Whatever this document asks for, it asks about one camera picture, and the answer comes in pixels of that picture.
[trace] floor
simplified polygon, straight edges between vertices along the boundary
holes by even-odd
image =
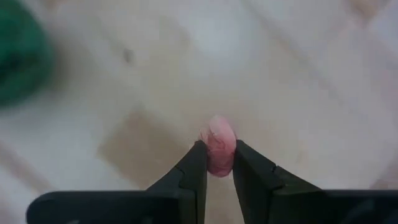
[[[0,111],[6,223],[52,190],[145,189],[214,114],[319,187],[398,187],[396,0],[26,3],[58,67]],[[209,176],[206,222],[243,222],[231,177]]]

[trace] green cloth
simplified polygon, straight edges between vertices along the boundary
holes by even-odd
[[[16,0],[0,0],[0,106],[18,103],[49,79],[53,51],[39,24]]]

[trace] green object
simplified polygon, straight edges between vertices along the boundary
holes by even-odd
[[[18,103],[49,79],[53,50],[33,16],[16,0],[0,0],[0,106]]]

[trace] pink object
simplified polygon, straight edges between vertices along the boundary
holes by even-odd
[[[209,126],[200,130],[199,139],[207,145],[207,170],[217,177],[227,176],[234,163],[236,136],[228,121],[214,116]]]

